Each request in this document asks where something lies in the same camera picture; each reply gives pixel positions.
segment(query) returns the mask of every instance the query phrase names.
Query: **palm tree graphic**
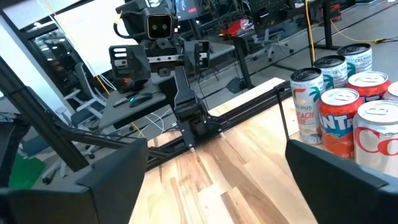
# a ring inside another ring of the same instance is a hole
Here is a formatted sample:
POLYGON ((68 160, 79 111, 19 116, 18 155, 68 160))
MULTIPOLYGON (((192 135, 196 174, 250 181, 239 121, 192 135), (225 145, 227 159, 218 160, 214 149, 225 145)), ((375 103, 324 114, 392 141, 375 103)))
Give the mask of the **palm tree graphic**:
POLYGON ((356 73, 355 65, 353 63, 347 63, 348 78, 356 73))
POLYGON ((335 87, 335 84, 333 83, 333 77, 331 75, 323 75, 323 81, 325 82, 325 88, 327 90, 335 87))
POLYGON ((313 89, 313 91, 310 93, 310 96, 313 95, 313 101, 316 102, 321 97, 321 91, 315 86, 311 87, 311 89, 313 89))

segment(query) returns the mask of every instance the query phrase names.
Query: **white coke can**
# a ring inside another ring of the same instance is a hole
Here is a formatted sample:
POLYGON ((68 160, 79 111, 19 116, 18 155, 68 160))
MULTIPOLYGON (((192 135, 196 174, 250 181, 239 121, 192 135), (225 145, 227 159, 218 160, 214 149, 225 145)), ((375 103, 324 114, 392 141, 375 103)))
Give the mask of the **white coke can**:
POLYGON ((398 102, 370 101, 354 117, 355 161, 398 177, 398 102))
POLYGON ((383 96, 383 100, 398 101, 398 82, 391 83, 388 86, 388 89, 383 96))
POLYGON ((290 76, 300 138, 307 144, 320 144, 321 124, 318 104, 325 91, 319 68, 304 68, 290 76))

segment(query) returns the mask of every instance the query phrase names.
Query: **whiteboard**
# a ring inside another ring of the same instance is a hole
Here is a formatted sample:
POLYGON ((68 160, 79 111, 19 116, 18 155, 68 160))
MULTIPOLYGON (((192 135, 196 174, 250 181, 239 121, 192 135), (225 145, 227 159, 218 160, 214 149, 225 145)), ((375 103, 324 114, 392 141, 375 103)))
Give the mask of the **whiteboard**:
MULTIPOLYGON (((94 76, 112 69, 110 46, 137 44, 133 39, 118 37, 113 31, 113 22, 118 18, 115 9, 123 4, 123 0, 95 0, 55 16, 65 37, 94 76)), ((118 30, 128 35, 122 20, 118 30)))

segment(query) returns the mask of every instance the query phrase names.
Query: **desk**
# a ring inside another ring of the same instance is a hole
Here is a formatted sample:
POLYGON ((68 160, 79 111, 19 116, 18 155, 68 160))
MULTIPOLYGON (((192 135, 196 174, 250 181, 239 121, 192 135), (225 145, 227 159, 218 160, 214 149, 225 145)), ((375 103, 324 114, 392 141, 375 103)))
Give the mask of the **desk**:
MULTIPOLYGON (((223 114, 270 90, 273 78, 212 109, 223 114)), ((283 101, 289 134, 299 130, 293 99, 283 101)), ((165 133, 159 146, 180 136, 165 133)), ((279 106, 146 173, 130 223, 316 223, 285 160, 279 106)))
MULTIPOLYGON (((144 89, 140 93, 155 93, 160 90, 151 83, 146 83, 144 89)), ((117 107, 113 107, 114 103, 123 97, 129 96, 131 93, 120 94, 118 91, 113 91, 106 102, 103 116, 99 121, 98 129, 104 129, 114 125, 116 129, 139 119, 151 112, 167 105, 165 101, 166 96, 163 93, 156 93, 152 99, 143 102, 142 104, 133 108, 129 107, 129 103, 124 103, 117 107)))

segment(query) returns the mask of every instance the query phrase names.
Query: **green object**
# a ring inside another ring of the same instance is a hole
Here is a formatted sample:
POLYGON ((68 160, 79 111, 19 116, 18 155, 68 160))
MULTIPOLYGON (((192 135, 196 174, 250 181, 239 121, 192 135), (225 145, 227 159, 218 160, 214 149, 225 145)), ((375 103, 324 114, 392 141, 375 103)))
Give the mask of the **green object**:
POLYGON ((316 102, 319 98, 321 98, 321 91, 316 86, 311 87, 311 89, 313 89, 313 91, 310 93, 310 96, 313 95, 313 101, 316 102))
POLYGON ((17 154, 12 167, 9 188, 31 189, 45 169, 45 163, 39 159, 24 159, 17 154))

